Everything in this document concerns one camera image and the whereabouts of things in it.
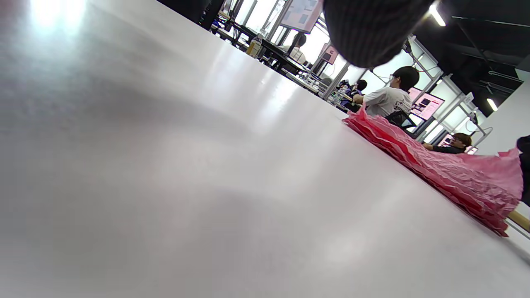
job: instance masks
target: black hair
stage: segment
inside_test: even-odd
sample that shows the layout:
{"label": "black hair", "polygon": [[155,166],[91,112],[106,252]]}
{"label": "black hair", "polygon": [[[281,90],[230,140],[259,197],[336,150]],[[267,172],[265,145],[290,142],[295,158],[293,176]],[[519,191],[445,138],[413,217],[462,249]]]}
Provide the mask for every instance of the black hair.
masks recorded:
{"label": "black hair", "polygon": [[366,87],[368,87],[368,83],[365,80],[358,80],[357,81],[357,90],[362,91]]}
{"label": "black hair", "polygon": [[412,66],[403,66],[392,75],[401,79],[399,88],[407,92],[420,80],[420,73]]}
{"label": "black hair", "polygon": [[305,34],[301,34],[300,39],[298,40],[298,46],[301,47],[305,45],[306,41],[307,41],[307,36]]}
{"label": "black hair", "polygon": [[459,140],[464,144],[465,148],[471,146],[473,144],[473,141],[471,140],[471,136],[463,133],[456,133],[453,135],[454,139]]}
{"label": "black hair", "polygon": [[520,137],[517,140],[517,148],[523,153],[530,153],[530,136]]}

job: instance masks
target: white t-shirt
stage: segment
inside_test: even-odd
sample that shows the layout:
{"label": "white t-shirt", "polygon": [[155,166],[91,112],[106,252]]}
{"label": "white t-shirt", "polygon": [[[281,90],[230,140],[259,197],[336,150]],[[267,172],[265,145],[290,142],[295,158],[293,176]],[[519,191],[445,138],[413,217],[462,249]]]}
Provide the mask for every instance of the white t-shirt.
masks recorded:
{"label": "white t-shirt", "polygon": [[[280,49],[284,50],[284,51],[288,51],[290,48],[290,46],[281,46]],[[304,53],[302,53],[302,51],[300,51],[300,48],[298,47],[295,47],[293,49],[293,51],[291,52],[291,55],[289,55],[292,59],[294,59],[295,61],[297,61],[298,63],[300,64],[304,64],[305,63],[305,55]]]}
{"label": "white t-shirt", "polygon": [[385,87],[364,96],[366,113],[370,116],[386,117],[396,111],[410,112],[412,100],[409,94],[401,89]]}

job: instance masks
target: white wall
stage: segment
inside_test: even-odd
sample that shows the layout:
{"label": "white wall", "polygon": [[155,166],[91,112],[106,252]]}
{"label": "white wall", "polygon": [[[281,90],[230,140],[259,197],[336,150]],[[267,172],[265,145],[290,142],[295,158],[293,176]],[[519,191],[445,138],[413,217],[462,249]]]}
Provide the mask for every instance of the white wall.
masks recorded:
{"label": "white wall", "polygon": [[530,82],[525,82],[481,125],[483,128],[493,127],[493,132],[478,145],[480,154],[507,151],[515,147],[519,137],[530,135],[528,111],[530,111]]}

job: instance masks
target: black ceiling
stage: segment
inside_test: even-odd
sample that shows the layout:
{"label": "black ceiling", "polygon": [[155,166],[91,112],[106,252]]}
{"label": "black ceiling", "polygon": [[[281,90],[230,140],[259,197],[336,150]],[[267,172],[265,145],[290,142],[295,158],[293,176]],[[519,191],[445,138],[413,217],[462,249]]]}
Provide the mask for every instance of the black ceiling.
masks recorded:
{"label": "black ceiling", "polygon": [[438,12],[447,26],[428,18],[414,34],[489,116],[486,98],[500,105],[521,84],[506,76],[517,77],[515,66],[530,55],[530,1],[444,0]]}

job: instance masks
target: man in white t-shirt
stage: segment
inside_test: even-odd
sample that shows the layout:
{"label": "man in white t-shirt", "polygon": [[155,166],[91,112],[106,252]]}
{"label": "man in white t-shirt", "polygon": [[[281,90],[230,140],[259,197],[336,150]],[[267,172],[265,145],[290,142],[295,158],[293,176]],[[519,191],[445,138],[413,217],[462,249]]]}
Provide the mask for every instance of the man in white t-shirt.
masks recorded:
{"label": "man in white t-shirt", "polygon": [[420,80],[419,72],[412,66],[399,68],[392,75],[390,87],[379,89],[375,92],[362,95],[354,95],[355,103],[366,104],[366,113],[370,116],[386,117],[397,111],[410,112],[412,100],[409,90]]}
{"label": "man in white t-shirt", "polygon": [[[291,52],[291,55],[289,55],[292,59],[294,59],[295,61],[297,61],[300,64],[304,64],[305,61],[306,61],[304,53],[302,53],[302,51],[300,51],[300,47],[305,45],[306,41],[307,41],[307,37],[305,36],[305,34],[302,34],[300,36],[300,39],[298,40],[298,43],[293,48],[293,51]],[[284,51],[288,51],[289,48],[290,48],[290,46],[281,46],[280,47],[280,49],[282,49]]]}

